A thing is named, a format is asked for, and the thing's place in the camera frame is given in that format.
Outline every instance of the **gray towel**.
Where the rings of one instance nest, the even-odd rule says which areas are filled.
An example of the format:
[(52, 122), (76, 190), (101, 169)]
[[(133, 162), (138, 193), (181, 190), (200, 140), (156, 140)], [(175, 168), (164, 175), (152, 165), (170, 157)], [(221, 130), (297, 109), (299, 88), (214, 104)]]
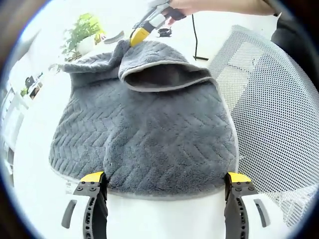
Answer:
[(125, 195), (193, 197), (238, 166), (237, 136), (206, 68), (145, 41), (66, 64), (72, 93), (49, 161), (80, 179), (104, 171)]

